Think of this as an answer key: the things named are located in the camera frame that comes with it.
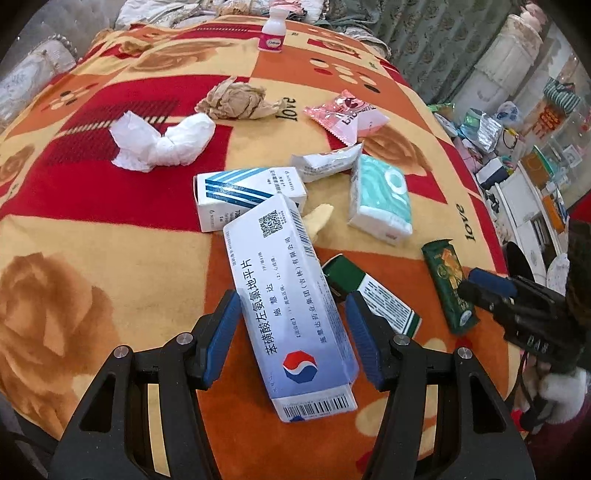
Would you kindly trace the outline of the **white tissue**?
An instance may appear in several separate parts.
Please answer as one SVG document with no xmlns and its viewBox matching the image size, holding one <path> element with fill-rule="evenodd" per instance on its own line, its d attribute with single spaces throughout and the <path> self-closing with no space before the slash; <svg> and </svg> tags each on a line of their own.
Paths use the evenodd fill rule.
<svg viewBox="0 0 591 480">
<path fill-rule="evenodd" d="M 160 134 L 143 118 L 127 111 L 109 128 L 119 148 L 112 164 L 141 173 L 160 166 L 187 166 L 204 152 L 214 131 L 214 121 L 204 113 L 188 116 Z"/>
</svg>

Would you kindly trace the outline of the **blue striped white box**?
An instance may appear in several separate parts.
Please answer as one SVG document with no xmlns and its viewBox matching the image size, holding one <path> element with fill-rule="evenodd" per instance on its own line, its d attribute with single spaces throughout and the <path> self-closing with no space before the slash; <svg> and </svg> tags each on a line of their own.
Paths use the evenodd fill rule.
<svg viewBox="0 0 591 480">
<path fill-rule="evenodd" d="M 294 167 L 256 167 L 197 174 L 193 197 L 200 231 L 221 231 L 229 222 L 276 194 L 304 210 L 308 192 Z"/>
</svg>

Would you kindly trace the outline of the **brown paper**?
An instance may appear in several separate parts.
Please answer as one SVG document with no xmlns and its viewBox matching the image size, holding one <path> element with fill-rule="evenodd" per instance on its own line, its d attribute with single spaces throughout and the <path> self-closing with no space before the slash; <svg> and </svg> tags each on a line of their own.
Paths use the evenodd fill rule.
<svg viewBox="0 0 591 480">
<path fill-rule="evenodd" d="M 212 120 L 259 120 L 279 114 L 285 107 L 284 99 L 267 100 L 266 88 L 238 82 L 236 76 L 231 76 L 211 88 L 194 111 Z"/>
</svg>

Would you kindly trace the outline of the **white pink pill bottle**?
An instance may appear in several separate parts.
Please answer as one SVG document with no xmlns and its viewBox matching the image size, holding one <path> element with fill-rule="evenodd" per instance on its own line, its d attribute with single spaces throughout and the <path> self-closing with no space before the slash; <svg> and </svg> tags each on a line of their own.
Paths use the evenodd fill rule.
<svg viewBox="0 0 591 480">
<path fill-rule="evenodd" d="M 290 12 L 283 7 L 270 8 L 269 18 L 264 23 L 259 35 L 257 48 L 260 51 L 279 53 L 283 49 L 283 41 L 287 34 L 287 16 Z"/>
</svg>

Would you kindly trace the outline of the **teal tissue pack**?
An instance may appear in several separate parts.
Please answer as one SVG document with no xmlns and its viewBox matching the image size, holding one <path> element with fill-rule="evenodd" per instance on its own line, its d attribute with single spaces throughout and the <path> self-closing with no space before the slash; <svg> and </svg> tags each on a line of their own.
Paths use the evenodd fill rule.
<svg viewBox="0 0 591 480">
<path fill-rule="evenodd" d="M 413 234 L 413 216 L 404 173 L 362 154 L 351 178 L 349 225 L 394 244 Z"/>
</svg>

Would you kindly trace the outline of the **grey tufted headboard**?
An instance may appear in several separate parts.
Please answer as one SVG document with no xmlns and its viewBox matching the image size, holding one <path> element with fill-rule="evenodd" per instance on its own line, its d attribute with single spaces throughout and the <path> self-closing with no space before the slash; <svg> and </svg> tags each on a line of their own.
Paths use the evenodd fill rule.
<svg viewBox="0 0 591 480">
<path fill-rule="evenodd" d="M 47 1 L 35 9 L 21 31 L 8 42 L 1 59 L 1 75 L 54 35 L 69 41 L 78 55 L 84 54 L 99 31 L 114 27 L 123 4 L 124 0 Z"/>
</svg>

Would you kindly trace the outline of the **green white carton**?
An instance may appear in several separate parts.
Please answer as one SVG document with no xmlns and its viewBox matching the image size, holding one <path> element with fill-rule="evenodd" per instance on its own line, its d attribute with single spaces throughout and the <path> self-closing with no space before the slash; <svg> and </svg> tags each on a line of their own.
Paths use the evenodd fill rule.
<svg viewBox="0 0 591 480">
<path fill-rule="evenodd" d="M 419 330 L 421 317 L 386 286 L 342 253 L 325 262 L 322 272 L 332 296 L 338 303 L 344 302 L 349 294 L 359 291 L 370 311 L 384 317 L 397 334 L 413 338 Z"/>
</svg>

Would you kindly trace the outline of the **silver foil bag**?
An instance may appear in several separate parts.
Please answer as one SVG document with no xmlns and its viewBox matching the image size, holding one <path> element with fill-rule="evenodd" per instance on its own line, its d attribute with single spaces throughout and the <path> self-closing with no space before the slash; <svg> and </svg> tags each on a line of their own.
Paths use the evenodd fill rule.
<svg viewBox="0 0 591 480">
<path fill-rule="evenodd" d="M 482 153 L 493 152 L 504 127 L 486 112 L 469 108 L 460 125 L 460 131 Z"/>
</svg>

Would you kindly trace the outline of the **dark green snack wrapper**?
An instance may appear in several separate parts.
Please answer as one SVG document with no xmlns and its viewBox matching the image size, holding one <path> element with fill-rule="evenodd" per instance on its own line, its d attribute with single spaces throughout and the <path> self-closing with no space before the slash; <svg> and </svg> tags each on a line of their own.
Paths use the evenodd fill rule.
<svg viewBox="0 0 591 480">
<path fill-rule="evenodd" d="M 449 239 L 435 240 L 422 247 L 423 256 L 452 334 L 466 334 L 478 324 L 474 305 L 460 297 L 458 288 L 465 274 Z"/>
</svg>

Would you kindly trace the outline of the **green patterned curtain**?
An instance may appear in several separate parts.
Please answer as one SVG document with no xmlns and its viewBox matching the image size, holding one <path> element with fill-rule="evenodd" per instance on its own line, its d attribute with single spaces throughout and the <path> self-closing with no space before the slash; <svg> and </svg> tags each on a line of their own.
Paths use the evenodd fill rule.
<svg viewBox="0 0 591 480">
<path fill-rule="evenodd" d="M 427 103 L 453 97 L 500 32 L 515 1 L 326 1 L 318 26 L 376 39 Z"/>
</svg>

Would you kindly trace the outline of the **red orange patterned blanket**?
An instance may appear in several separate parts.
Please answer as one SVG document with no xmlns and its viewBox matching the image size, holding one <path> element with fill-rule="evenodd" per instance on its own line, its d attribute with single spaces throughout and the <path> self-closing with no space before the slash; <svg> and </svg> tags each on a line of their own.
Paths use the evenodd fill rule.
<svg viewBox="0 0 591 480">
<path fill-rule="evenodd" d="M 308 209 L 334 208 L 318 257 L 349 257 L 421 316 L 421 344 L 471 348 L 500 393 L 510 391 L 518 351 L 487 313 L 466 335 L 451 334 L 422 256 L 424 244 L 449 239 L 465 268 L 505 271 L 485 203 L 446 132 L 398 69 L 360 42 L 293 22 L 283 49 L 263 52 L 262 26 L 226 16 L 102 36 L 2 134 L 1 389 L 50 435 L 62 434 L 116 346 L 163 345 L 231 287 L 221 235 L 200 230 L 194 176 L 337 149 L 305 109 L 342 91 L 388 116 L 368 150 L 404 171 L 414 232 L 390 245 L 349 226 L 349 176 L 335 175 L 308 186 Z M 187 166 L 138 173 L 113 164 L 109 129 L 125 112 L 164 131 L 229 77 L 286 107 L 219 122 Z"/>
</svg>

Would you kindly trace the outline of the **orange white snack wrapper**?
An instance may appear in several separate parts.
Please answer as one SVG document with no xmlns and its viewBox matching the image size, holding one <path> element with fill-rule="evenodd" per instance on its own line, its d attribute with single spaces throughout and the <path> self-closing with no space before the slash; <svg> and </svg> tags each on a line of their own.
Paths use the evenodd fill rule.
<svg viewBox="0 0 591 480">
<path fill-rule="evenodd" d="M 358 143 L 329 153 L 292 155 L 290 165 L 294 166 L 304 183 L 311 183 L 351 170 L 362 152 L 363 144 Z"/>
</svg>

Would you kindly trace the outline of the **white crumpled quilt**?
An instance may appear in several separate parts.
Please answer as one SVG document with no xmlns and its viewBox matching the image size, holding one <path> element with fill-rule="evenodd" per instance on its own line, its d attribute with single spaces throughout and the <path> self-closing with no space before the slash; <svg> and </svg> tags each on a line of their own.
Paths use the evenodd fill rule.
<svg viewBox="0 0 591 480">
<path fill-rule="evenodd" d="M 115 28 L 127 30 L 134 24 L 165 28 L 197 25 L 223 15 L 263 15 L 270 1 L 125 1 Z"/>
</svg>

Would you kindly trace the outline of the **white tv cabinet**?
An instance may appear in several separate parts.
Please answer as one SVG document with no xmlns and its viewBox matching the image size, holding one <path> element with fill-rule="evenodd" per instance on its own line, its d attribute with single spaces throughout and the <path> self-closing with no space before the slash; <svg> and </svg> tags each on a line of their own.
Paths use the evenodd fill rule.
<svg viewBox="0 0 591 480">
<path fill-rule="evenodd" d="M 516 244 L 525 255 L 534 280 L 545 285 L 547 273 L 567 251 L 567 231 L 556 229 L 540 190 L 518 164 L 512 175 L 487 191 L 490 215 L 502 246 Z"/>
</svg>

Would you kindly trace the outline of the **white blue medicine box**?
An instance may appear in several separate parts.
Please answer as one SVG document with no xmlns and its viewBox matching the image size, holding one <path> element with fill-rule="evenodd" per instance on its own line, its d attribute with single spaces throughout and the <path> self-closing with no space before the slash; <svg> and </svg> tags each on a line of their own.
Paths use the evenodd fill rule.
<svg viewBox="0 0 591 480">
<path fill-rule="evenodd" d="M 356 410 L 359 364 L 294 201 L 276 194 L 225 225 L 235 289 L 284 423 Z"/>
</svg>

